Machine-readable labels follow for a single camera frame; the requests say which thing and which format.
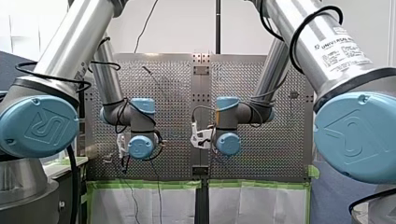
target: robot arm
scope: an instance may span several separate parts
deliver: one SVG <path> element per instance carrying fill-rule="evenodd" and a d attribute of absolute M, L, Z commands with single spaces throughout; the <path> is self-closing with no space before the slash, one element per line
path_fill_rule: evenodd
<path fill-rule="evenodd" d="M 293 65 L 301 67 L 318 96 L 314 140 L 325 160 L 362 182 L 395 182 L 396 93 L 391 83 L 396 69 L 377 68 L 366 57 L 341 27 L 337 7 L 318 0 L 252 2 L 273 20 Z"/>
<path fill-rule="evenodd" d="M 110 20 L 121 14 L 126 2 L 79 0 L 71 6 L 32 76 L 17 78 L 0 104 L 0 126 L 6 127 L 0 129 L 1 152 L 42 158 L 70 145 L 78 134 L 76 81 L 84 78 L 96 51 L 95 60 L 112 61 L 109 43 L 98 46 Z M 104 103 L 103 120 L 131 126 L 130 153 L 137 159 L 149 157 L 156 144 L 154 101 L 126 102 L 117 73 L 108 65 L 94 64 L 93 69 Z"/>

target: metal bracket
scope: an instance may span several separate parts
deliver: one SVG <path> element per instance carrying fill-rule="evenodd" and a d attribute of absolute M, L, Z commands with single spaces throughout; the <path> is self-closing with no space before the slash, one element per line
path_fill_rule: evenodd
<path fill-rule="evenodd" d="M 193 73 L 200 76 L 209 76 L 209 66 L 194 66 Z"/>

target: white wall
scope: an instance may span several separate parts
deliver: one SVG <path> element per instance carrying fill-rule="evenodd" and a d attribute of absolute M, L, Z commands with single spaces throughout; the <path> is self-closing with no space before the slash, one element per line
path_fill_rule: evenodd
<path fill-rule="evenodd" d="M 215 51 L 215 0 L 159 0 L 141 38 L 140 53 Z M 154 0 L 129 1 L 108 28 L 115 52 L 134 52 Z M 272 37 L 257 10 L 244 0 L 223 0 L 221 53 L 267 54 Z"/>
<path fill-rule="evenodd" d="M 37 61 L 66 12 L 66 0 L 0 0 L 0 50 Z"/>

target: metal frame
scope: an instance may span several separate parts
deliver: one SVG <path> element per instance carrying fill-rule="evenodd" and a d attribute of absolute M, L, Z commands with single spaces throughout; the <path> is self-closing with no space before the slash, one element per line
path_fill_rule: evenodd
<path fill-rule="evenodd" d="M 164 131 L 165 135 L 169 134 L 169 131 L 176 131 L 177 133 L 181 133 L 179 137 L 183 139 L 178 139 L 176 145 L 172 145 L 172 141 L 175 139 L 171 139 L 171 145 L 169 148 L 164 150 L 164 154 L 162 158 L 159 158 L 156 162 L 157 169 L 159 170 L 159 175 L 161 180 L 190 180 L 190 179 L 206 179 L 208 176 L 205 173 L 200 175 L 192 175 L 193 168 L 200 167 L 205 168 L 210 166 L 210 155 L 207 151 L 193 148 L 190 144 L 190 136 L 191 136 L 191 111 L 197 105 L 215 105 L 216 97 L 215 95 L 218 91 L 215 90 L 218 85 L 214 78 L 216 77 L 216 69 L 217 67 L 227 67 L 235 66 L 236 73 L 242 73 L 240 76 L 242 78 L 251 78 L 251 77 L 259 77 L 260 71 L 264 65 L 265 56 L 239 56 L 239 55 L 207 55 L 207 54 L 118 54 L 115 55 L 115 59 L 123 66 L 123 68 L 119 71 L 121 86 L 125 92 L 125 95 L 128 97 L 153 97 L 156 100 L 156 108 L 157 114 L 156 119 L 158 121 L 158 128 Z M 139 68 L 142 64 L 147 65 L 148 69 L 153 67 L 155 71 L 153 71 L 154 75 L 156 73 L 161 73 L 158 75 L 158 78 L 162 80 L 170 80 L 169 82 L 163 83 L 165 88 L 173 88 L 170 91 L 178 91 L 178 94 L 182 94 L 180 96 L 172 96 L 175 99 L 171 99 L 173 104 L 177 104 L 177 108 L 172 108 L 171 105 L 166 103 L 166 100 L 162 98 L 162 93 L 158 92 L 156 89 L 156 84 L 149 77 L 144 77 L 144 73 L 146 72 L 144 69 Z M 178 74 L 178 70 L 182 66 L 181 69 L 183 71 L 183 75 Z M 208 67 L 209 75 L 197 75 L 194 74 L 194 67 L 200 66 L 200 73 L 202 73 L 202 67 Z M 177 79 L 183 78 L 181 81 L 186 81 L 186 83 L 180 85 L 176 83 Z M 211 174 L 211 178 L 221 178 L 221 179 L 259 179 L 259 180 L 274 180 L 274 181 L 283 181 L 283 182 L 306 182 L 308 181 L 308 171 L 307 165 L 311 163 L 311 153 L 312 153 L 312 124 L 313 124 L 313 112 L 312 112 L 312 104 L 313 104 L 313 91 L 310 87 L 309 83 L 305 81 L 303 75 L 296 73 L 294 70 L 290 70 L 289 80 L 285 84 L 285 88 L 288 90 L 291 86 L 298 86 L 300 89 L 297 90 L 299 93 L 299 98 L 297 100 L 290 99 L 292 105 L 298 110 L 298 123 L 297 129 L 291 129 L 292 135 L 286 135 L 283 132 L 285 129 L 288 129 L 288 124 L 283 123 L 282 127 L 274 127 L 276 125 L 276 120 L 265 124 L 263 128 L 259 130 L 251 130 L 247 125 L 240 125 L 240 131 L 242 134 L 248 133 L 248 135 L 242 135 L 245 139 L 243 140 L 243 144 L 249 141 L 254 141 L 254 147 L 257 147 L 257 144 L 262 147 L 262 151 L 256 151 L 259 153 L 256 155 L 256 159 L 251 166 L 255 166 L 253 168 L 249 168 L 250 164 L 245 164 L 241 159 L 245 159 L 244 157 L 236 156 L 235 159 L 231 159 L 233 161 L 238 162 L 235 166 L 231 165 L 231 169 L 239 170 L 241 172 L 234 173 L 232 175 L 225 175 L 224 168 L 221 168 L 221 164 L 218 162 L 214 162 L 214 172 Z M 253 79 L 249 79 L 249 85 L 243 92 L 235 92 L 235 94 L 240 94 L 242 100 L 247 100 L 250 94 L 254 92 L 254 86 L 257 84 Z M 279 96 L 281 99 L 279 100 L 280 104 L 285 104 L 285 97 L 287 97 L 286 92 L 281 90 L 279 92 Z M 120 174 L 115 173 L 114 165 L 107 164 L 110 161 L 114 161 L 115 164 L 119 165 L 119 159 L 117 156 L 117 148 L 116 148 L 116 135 L 114 134 L 114 127 L 106 126 L 105 124 L 99 124 L 99 130 L 95 130 L 98 122 L 102 122 L 98 119 L 98 114 L 96 114 L 99 109 L 100 101 L 98 99 L 97 92 L 95 92 L 95 88 L 92 88 L 90 91 L 85 93 L 86 100 L 86 111 L 92 111 L 92 113 L 86 114 L 86 144 L 87 144 L 87 153 L 89 155 L 97 154 L 98 157 L 92 160 L 91 169 L 88 172 L 88 178 L 91 180 L 97 179 L 107 179 L 114 178 L 120 176 Z M 280 118 L 285 116 L 285 107 L 286 105 L 276 105 L 276 115 Z M 169 120 L 163 120 L 164 116 L 168 116 Z M 204 129 L 206 126 L 213 121 L 211 119 L 211 112 L 206 110 L 197 110 L 196 118 L 199 122 L 199 129 Z M 289 147 L 284 148 L 277 152 L 277 154 L 271 154 L 266 151 L 266 146 L 264 143 L 260 142 L 260 136 L 268 136 L 269 132 L 276 134 L 274 132 L 280 131 L 279 134 L 282 135 L 283 141 L 290 141 L 290 139 L 297 135 L 296 138 L 299 138 L 298 146 L 300 147 L 299 151 L 293 151 L 293 147 L 295 147 L 295 141 L 290 142 Z M 109 134 L 114 134 L 114 147 L 113 148 L 105 148 L 106 146 L 110 146 L 109 144 L 105 145 L 97 145 L 94 142 L 94 137 L 108 137 Z M 166 150 L 173 150 L 172 147 L 175 147 L 175 152 L 170 152 Z M 264 158 L 266 155 L 271 156 L 271 158 L 267 158 L 266 160 L 258 161 L 261 158 Z M 266 164 L 269 160 L 279 160 L 279 158 L 283 159 L 284 162 L 295 163 L 295 166 L 286 166 L 282 167 L 282 164 L 279 164 L 278 169 L 284 169 L 284 172 L 294 172 L 293 169 L 296 167 L 299 169 L 299 172 L 295 172 L 293 174 L 286 173 L 275 173 L 274 175 L 268 175 L 265 173 Z M 149 164 L 144 164 L 142 161 L 132 161 L 130 165 L 130 171 L 125 176 L 127 178 L 134 179 L 149 179 L 155 180 L 156 176 L 151 171 Z"/>

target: black pole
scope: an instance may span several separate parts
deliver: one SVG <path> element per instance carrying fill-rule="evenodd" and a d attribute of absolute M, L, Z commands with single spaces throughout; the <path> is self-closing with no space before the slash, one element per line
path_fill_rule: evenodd
<path fill-rule="evenodd" d="M 221 54 L 221 0 L 216 0 L 216 54 Z"/>

